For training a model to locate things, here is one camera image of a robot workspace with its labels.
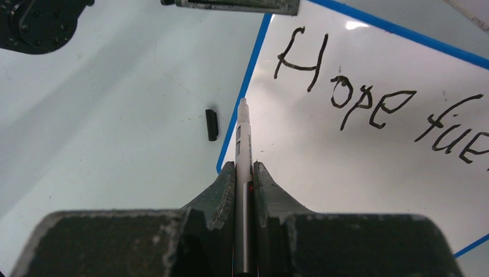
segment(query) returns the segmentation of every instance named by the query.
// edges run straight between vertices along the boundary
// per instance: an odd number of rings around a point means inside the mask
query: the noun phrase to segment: marker
[[[236,124],[236,212],[233,276],[257,276],[253,239],[253,165],[251,126],[246,99],[241,98]]]

